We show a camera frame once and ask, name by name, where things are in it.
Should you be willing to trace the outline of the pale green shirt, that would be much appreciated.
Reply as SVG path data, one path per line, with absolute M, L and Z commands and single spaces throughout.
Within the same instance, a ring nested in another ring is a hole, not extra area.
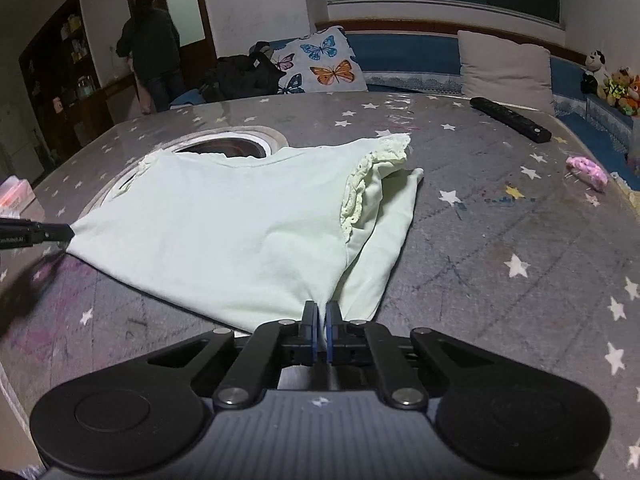
M 336 301 L 373 318 L 413 218 L 410 136 L 265 158 L 158 151 L 78 219 L 68 250 L 111 278 L 244 332 Z

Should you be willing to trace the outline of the person in dark clothes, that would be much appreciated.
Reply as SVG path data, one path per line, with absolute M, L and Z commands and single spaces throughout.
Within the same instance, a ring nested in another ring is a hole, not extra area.
M 136 0 L 131 18 L 116 44 L 120 58 L 132 59 L 132 70 L 149 92 L 155 109 L 169 110 L 182 93 L 180 37 L 170 14 L 154 0 Z

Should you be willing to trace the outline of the pink tissue box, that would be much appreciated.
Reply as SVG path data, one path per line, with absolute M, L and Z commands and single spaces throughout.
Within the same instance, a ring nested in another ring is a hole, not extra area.
M 8 177 L 0 186 L 0 217 L 20 218 L 34 199 L 34 190 L 26 179 Z

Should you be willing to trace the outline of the dark wooden shelf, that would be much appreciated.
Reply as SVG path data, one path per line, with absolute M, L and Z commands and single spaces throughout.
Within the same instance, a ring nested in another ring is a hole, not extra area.
M 99 82 L 80 0 L 66 0 L 18 58 L 32 110 L 58 166 L 112 128 L 116 100 L 137 91 L 133 74 Z

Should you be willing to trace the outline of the round induction cooker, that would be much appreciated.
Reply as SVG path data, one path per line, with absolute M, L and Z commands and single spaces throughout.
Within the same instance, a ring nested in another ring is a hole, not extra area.
M 110 202 L 129 188 L 129 183 L 149 165 L 159 152 L 171 153 L 217 153 L 231 157 L 265 158 L 288 146 L 288 140 L 277 130 L 266 126 L 237 126 L 213 128 L 185 134 L 180 138 L 160 143 L 149 154 L 126 162 L 125 168 L 100 189 L 100 192 L 81 211 L 79 217 Z

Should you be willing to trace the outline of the butterfly print pillow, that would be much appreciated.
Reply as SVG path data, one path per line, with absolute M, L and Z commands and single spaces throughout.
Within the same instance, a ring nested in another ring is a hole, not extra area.
M 368 90 L 341 26 L 289 41 L 273 52 L 272 62 L 284 73 L 279 80 L 279 94 Z

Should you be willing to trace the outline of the black bag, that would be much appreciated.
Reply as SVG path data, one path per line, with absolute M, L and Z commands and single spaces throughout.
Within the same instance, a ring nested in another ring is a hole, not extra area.
M 247 54 L 218 58 L 198 89 L 206 102 L 271 96 L 279 90 L 283 70 L 271 61 L 273 48 L 267 41 L 258 41 Z

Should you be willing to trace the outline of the blue sofa bench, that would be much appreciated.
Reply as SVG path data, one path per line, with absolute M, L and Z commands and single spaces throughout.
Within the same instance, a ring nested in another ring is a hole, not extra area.
M 467 30 L 350 32 L 342 40 L 369 90 L 485 98 L 553 114 L 638 190 L 639 73 L 615 67 L 602 51 L 579 54 Z

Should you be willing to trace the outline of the black remote control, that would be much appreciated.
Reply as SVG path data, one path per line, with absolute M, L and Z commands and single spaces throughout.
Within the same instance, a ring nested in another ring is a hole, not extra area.
M 470 104 L 474 110 L 479 110 L 536 144 L 551 141 L 552 135 L 549 130 L 541 127 L 541 125 L 536 124 L 536 122 L 533 122 L 520 113 L 510 110 L 510 108 L 485 98 L 472 98 L 470 99 Z

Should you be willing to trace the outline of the pink cloth bundle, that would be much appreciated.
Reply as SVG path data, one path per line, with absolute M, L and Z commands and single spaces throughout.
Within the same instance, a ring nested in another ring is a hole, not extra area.
M 603 193 L 608 185 L 608 174 L 593 160 L 584 156 L 570 156 L 565 167 L 570 174 L 578 177 L 599 193 Z

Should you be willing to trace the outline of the grey pillow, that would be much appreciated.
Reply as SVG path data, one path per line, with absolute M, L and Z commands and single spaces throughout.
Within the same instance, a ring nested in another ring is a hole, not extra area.
M 478 32 L 458 32 L 462 93 L 554 114 L 550 53 Z

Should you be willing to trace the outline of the panda plush toy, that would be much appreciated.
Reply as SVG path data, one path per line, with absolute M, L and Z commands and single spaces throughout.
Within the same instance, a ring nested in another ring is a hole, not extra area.
M 580 91 L 583 94 L 596 94 L 608 79 L 605 56 L 602 51 L 594 50 L 586 56 L 585 69 L 582 72 Z

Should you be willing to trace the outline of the yellow plush toy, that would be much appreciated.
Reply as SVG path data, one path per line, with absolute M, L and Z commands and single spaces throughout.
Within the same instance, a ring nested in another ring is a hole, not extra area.
M 604 85 L 605 101 L 616 107 L 626 116 L 639 113 L 639 77 L 634 76 L 628 68 L 621 68 L 612 73 Z

